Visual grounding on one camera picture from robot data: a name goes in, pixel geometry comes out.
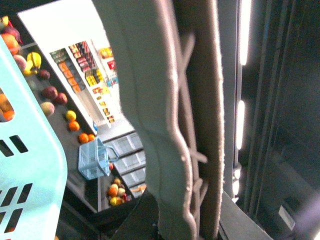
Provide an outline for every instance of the fluorescent light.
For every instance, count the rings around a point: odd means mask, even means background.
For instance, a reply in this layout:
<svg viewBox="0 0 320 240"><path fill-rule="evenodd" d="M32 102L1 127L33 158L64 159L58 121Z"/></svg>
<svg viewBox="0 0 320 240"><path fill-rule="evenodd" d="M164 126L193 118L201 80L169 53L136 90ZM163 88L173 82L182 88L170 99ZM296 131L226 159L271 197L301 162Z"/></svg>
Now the fluorescent light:
<svg viewBox="0 0 320 240"><path fill-rule="evenodd" d="M240 11L240 63L241 65L246 65L248 55L251 0L242 0Z"/></svg>
<svg viewBox="0 0 320 240"><path fill-rule="evenodd" d="M318 234L315 236L314 240L320 240L320 231L319 231Z"/></svg>
<svg viewBox="0 0 320 240"><path fill-rule="evenodd" d="M240 169L236 169L236 170L234 171L234 177L235 177L236 179L239 179L239 178L240 178L240 175L241 175L241 170L240 170Z"/></svg>
<svg viewBox="0 0 320 240"><path fill-rule="evenodd" d="M232 202L234 202L234 203L236 203L238 200L239 200L239 198L238 198L238 197L234 197L234 198L232 198Z"/></svg>
<svg viewBox="0 0 320 240"><path fill-rule="evenodd" d="M239 181L238 181L238 180L235 180L235 181L233 182L233 186L232 186L232 191L233 191L233 194L234 194L234 195L238 195L238 193L239 193L239 186L240 186Z"/></svg>
<svg viewBox="0 0 320 240"><path fill-rule="evenodd" d="M240 100L236 115L236 148L238 150L242 147L242 138L244 135L244 121L245 121L245 103Z"/></svg>

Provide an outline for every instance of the plastic container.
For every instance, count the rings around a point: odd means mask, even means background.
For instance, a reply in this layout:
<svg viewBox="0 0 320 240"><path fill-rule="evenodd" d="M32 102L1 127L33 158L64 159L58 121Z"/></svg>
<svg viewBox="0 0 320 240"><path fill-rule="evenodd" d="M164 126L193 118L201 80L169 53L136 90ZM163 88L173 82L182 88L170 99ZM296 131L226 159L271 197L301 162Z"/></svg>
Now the plastic container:
<svg viewBox="0 0 320 240"><path fill-rule="evenodd" d="M115 158L109 159L108 151L114 152ZM79 147L78 170L87 180L109 176L109 163L119 160L119 155L112 146L104 146L99 137Z"/></svg>
<svg viewBox="0 0 320 240"><path fill-rule="evenodd" d="M67 182L63 147L0 37L0 88L15 116L0 122L0 239L53 240Z"/></svg>

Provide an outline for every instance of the basket handle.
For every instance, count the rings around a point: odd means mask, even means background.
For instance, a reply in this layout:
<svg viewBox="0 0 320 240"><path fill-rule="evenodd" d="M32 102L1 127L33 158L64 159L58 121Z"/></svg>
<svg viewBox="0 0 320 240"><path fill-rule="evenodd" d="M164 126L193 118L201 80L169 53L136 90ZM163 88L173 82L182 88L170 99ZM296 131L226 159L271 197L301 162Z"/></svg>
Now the basket handle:
<svg viewBox="0 0 320 240"><path fill-rule="evenodd" d="M114 155L116 156L116 158L109 159L109 162L110 162L110 163L115 163L115 162L117 162L120 157L119 157L119 154L117 153L117 151L114 149L114 147L113 147L113 146L105 146L105 148L106 148L106 150L107 150L107 149L112 150L113 153L114 153Z"/></svg>

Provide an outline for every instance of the display table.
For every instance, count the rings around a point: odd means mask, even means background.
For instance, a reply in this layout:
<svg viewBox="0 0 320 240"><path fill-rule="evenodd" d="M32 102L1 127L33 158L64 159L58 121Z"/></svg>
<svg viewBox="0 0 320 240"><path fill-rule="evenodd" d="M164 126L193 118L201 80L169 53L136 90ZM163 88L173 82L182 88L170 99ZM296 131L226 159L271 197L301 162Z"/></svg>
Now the display table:
<svg viewBox="0 0 320 240"><path fill-rule="evenodd" d="M33 51L40 51L36 46L32 48L34 48ZM83 116L80 114L75 103L69 98L68 93L65 91L63 85L57 79L55 73L51 70L49 64L45 61L45 59L42 60L42 65L44 69L47 69L50 72L50 80L39 80L37 76L30 76L26 78L27 82L34 82L37 87L37 89L33 90L32 92L38 103L40 104L46 101L46 99L41 95L41 90L48 86L56 87L58 92L65 93L68 97L68 103L64 106L55 105L54 114L47 118L62 144L67 160L68 176L64 200L79 212L82 212L84 215L97 213L98 211L101 211L101 206L99 206L101 201L98 200L101 198L101 184L107 185L107 188L111 184L113 176L103 177L103 181L100 181L101 179L93 179L87 181L78 171L80 146L78 136L81 133L92 133L91 129L89 128L87 122L84 120ZM76 112L76 120L80 124L79 131L72 132L68 129L68 121L65 118L67 110L73 110Z"/></svg>

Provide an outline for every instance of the ceiling light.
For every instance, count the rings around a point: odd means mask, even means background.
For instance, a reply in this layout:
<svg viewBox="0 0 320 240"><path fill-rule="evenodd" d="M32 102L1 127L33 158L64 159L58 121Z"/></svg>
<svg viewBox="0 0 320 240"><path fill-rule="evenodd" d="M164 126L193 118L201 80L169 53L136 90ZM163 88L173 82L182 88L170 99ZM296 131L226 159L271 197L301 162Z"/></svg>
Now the ceiling light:
<svg viewBox="0 0 320 240"><path fill-rule="evenodd" d="M240 169L236 169L234 171L234 177L235 179L239 179L240 178L240 175L241 175L241 170Z"/></svg>
<svg viewBox="0 0 320 240"><path fill-rule="evenodd" d="M242 138L244 134L244 121L245 121L245 103L240 100L237 108L236 115L236 148L238 150L242 147Z"/></svg>
<svg viewBox="0 0 320 240"><path fill-rule="evenodd" d="M235 178L236 180L239 180L239 179L240 179L241 168L242 168L242 166L241 166L240 162L238 162L238 163L234 166L234 168L233 168L233 176L234 176L234 178Z"/></svg>
<svg viewBox="0 0 320 240"><path fill-rule="evenodd" d="M251 0L242 0L240 11L240 63L241 65L246 65L248 55Z"/></svg>
<svg viewBox="0 0 320 240"><path fill-rule="evenodd" d="M235 181L233 182L233 185L232 185L232 191L233 191L233 194L234 194L234 195L238 195L238 193L239 193L239 186L240 186L239 180L235 180Z"/></svg>

